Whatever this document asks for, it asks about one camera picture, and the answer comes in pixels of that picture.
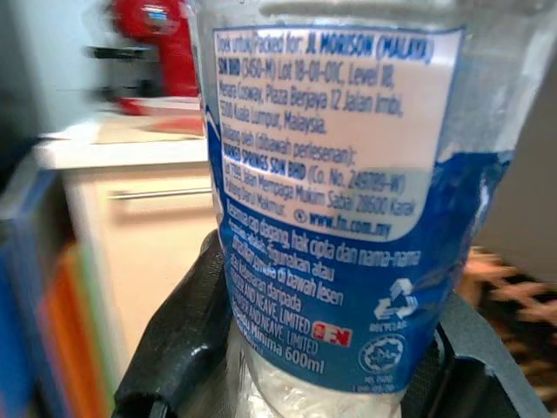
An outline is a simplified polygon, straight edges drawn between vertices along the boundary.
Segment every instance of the plastic water bottle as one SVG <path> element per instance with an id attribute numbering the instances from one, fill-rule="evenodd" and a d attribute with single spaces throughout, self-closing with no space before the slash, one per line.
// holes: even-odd
<path id="1" fill-rule="evenodd" d="M 400 415 L 545 74 L 556 7 L 188 3 L 238 418 Z"/>

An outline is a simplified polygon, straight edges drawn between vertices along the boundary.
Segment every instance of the blue book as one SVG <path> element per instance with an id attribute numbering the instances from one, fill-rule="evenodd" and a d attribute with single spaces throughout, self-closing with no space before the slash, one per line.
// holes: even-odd
<path id="1" fill-rule="evenodd" d="M 4 250 L 3 242 L 0 243 L 0 415 L 19 418 L 31 404 L 35 379 L 8 283 Z"/>
<path id="2" fill-rule="evenodd" d="M 44 318 L 45 310 L 39 310 L 46 278 L 51 276 L 49 270 L 53 268 L 48 255 L 57 250 L 61 239 L 59 232 L 44 229 L 51 225 L 47 219 L 56 216 L 44 205 L 56 205 L 63 198 L 64 191 L 56 174 L 38 169 L 32 157 L 26 158 L 0 198 L 0 236 L 5 237 L 7 276 L 22 319 L 37 384 L 51 416 L 71 418 L 57 353 L 53 353 L 44 338 L 44 333 L 48 333 L 44 324 L 50 319 Z"/>

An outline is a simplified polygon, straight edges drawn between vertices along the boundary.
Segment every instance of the orange book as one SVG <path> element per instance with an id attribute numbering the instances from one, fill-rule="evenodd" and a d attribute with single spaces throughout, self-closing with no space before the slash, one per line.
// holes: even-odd
<path id="1" fill-rule="evenodd" d="M 74 288 L 76 289 L 78 305 L 81 307 L 80 311 L 84 319 L 84 329 L 85 337 L 87 337 L 87 342 L 92 353 L 95 371 L 97 372 L 97 378 L 99 382 L 99 387 L 101 389 L 101 395 L 104 397 L 104 404 L 110 409 L 107 411 L 107 415 L 111 415 L 112 409 L 114 409 L 114 400 L 112 394 L 116 390 L 113 387 L 110 376 L 110 360 L 103 356 L 103 351 L 101 344 L 103 344 L 103 322 L 99 318 L 95 318 L 95 306 L 93 302 L 94 292 L 93 289 L 89 288 L 86 284 L 87 280 L 93 280 L 93 278 L 87 277 L 87 272 L 85 270 L 85 265 L 82 259 L 81 248 L 77 243 L 74 243 L 68 249 L 70 257 L 70 267 L 71 274 L 74 280 L 72 281 Z"/>
<path id="2" fill-rule="evenodd" d="M 54 280 L 45 289 L 44 307 L 52 321 L 48 341 L 59 354 L 65 393 L 74 416 L 103 418 L 109 416 L 109 412 L 100 387 L 102 372 L 88 341 L 71 262 L 71 251 L 66 248 Z"/>

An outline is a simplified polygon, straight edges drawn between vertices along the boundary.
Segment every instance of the cabinet drawer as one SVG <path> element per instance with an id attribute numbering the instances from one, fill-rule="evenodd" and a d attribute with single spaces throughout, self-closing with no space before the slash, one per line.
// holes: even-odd
<path id="1" fill-rule="evenodd" d="M 95 174 L 98 226 L 127 362 L 217 227 L 208 165 Z"/>

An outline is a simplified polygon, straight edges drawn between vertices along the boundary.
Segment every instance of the white label section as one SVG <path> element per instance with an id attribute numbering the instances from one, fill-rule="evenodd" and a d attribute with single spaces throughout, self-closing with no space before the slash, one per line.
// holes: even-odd
<path id="1" fill-rule="evenodd" d="M 225 192 L 273 219 L 385 242 L 418 222 L 462 30 L 215 31 Z"/>

